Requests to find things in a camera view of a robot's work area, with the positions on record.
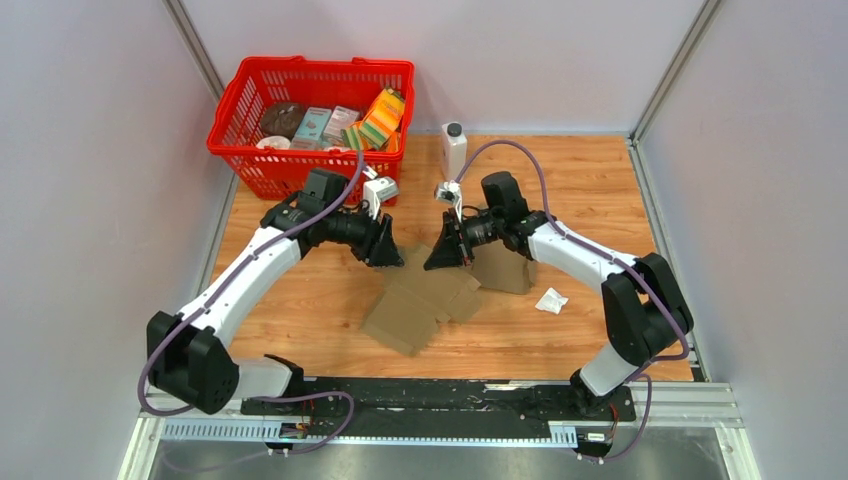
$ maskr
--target white bottle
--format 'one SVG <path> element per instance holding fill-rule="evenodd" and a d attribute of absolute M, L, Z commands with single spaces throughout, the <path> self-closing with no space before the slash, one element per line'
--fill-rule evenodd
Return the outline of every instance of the white bottle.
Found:
<path fill-rule="evenodd" d="M 465 165 L 468 139 L 462 133 L 462 125 L 452 122 L 442 125 L 442 173 L 445 180 L 454 180 Z"/>

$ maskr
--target red plastic basket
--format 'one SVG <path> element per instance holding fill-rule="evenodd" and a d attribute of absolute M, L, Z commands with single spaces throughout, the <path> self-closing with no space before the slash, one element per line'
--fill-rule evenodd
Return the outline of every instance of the red plastic basket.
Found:
<path fill-rule="evenodd" d="M 277 102 L 291 101 L 304 107 L 332 109 L 341 105 L 366 111 L 383 88 L 391 87 L 406 101 L 400 149 L 395 153 L 365 152 L 365 161 L 381 176 L 389 176 L 399 184 L 406 131 L 415 106 L 414 72 L 412 63 L 397 60 L 356 57 L 350 62 L 323 62 L 302 56 L 245 58 L 218 104 L 206 146 L 212 154 L 222 157 L 257 197 L 282 200 L 303 188 L 307 174 L 315 167 L 353 176 L 356 152 L 271 153 L 256 148 L 256 143 L 264 137 L 259 119 L 265 110 Z M 363 181 L 364 176 L 348 197 L 348 203 L 362 198 Z"/>

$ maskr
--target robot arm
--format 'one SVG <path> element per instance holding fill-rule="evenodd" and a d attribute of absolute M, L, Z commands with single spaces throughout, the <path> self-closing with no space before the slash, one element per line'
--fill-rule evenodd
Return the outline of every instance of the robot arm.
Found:
<path fill-rule="evenodd" d="M 158 312 L 147 326 L 148 355 L 184 319 L 201 312 L 166 347 L 150 370 L 150 384 L 209 414 L 231 398 L 278 397 L 286 390 L 296 366 L 284 359 L 230 358 L 227 347 L 248 313 L 271 285 L 324 241 L 349 245 L 351 253 L 369 267 L 400 266 L 403 260 L 392 238 L 392 217 L 380 215 L 379 205 L 397 194 L 394 182 L 371 178 L 363 196 L 373 199 L 359 211 L 340 209 L 292 238 L 283 232 L 316 216 L 344 190 L 348 179 L 326 170 L 310 172 L 297 205 L 280 203 L 260 222 L 247 247 L 196 299 L 176 315 Z"/>
<path fill-rule="evenodd" d="M 657 294 L 683 333 L 692 329 L 692 317 L 668 262 L 656 253 L 642 258 L 604 247 L 556 221 L 545 212 L 530 211 L 518 183 L 508 172 L 482 181 L 488 208 L 463 217 L 462 194 L 455 182 L 436 189 L 436 198 L 452 208 L 442 214 L 442 234 L 424 268 L 470 265 L 473 248 L 502 240 L 528 259 L 552 265 L 589 286 L 604 302 L 609 343 L 571 377 L 574 406 L 591 412 L 607 403 L 609 395 L 634 372 L 677 341 L 676 332 L 643 291 L 631 272 Z"/>

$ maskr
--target white paper scrap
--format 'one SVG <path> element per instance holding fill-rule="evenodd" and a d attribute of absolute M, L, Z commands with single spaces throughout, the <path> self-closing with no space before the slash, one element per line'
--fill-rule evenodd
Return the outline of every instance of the white paper scrap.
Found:
<path fill-rule="evenodd" d="M 553 288 L 549 288 L 542 298 L 536 303 L 536 308 L 543 312 L 551 312 L 559 315 L 560 310 L 568 302 L 568 297 L 563 297 Z"/>

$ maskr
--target cardboard flap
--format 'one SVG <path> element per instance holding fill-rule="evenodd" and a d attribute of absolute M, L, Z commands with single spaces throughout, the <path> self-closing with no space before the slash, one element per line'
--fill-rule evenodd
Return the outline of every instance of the cardboard flap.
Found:
<path fill-rule="evenodd" d="M 483 288 L 524 295 L 536 283 L 536 262 L 495 242 L 474 248 L 474 275 Z"/>
<path fill-rule="evenodd" d="M 470 312 L 472 305 L 480 304 L 474 301 L 480 282 L 463 268 L 424 270 L 430 253 L 432 250 L 424 245 L 402 249 L 404 266 L 383 271 L 384 288 L 403 288 L 429 305 L 439 321 L 468 321 L 474 314 Z"/>
<path fill-rule="evenodd" d="M 439 331 L 436 317 L 419 307 L 414 297 L 387 290 L 365 315 L 360 330 L 400 353 L 414 355 Z"/>

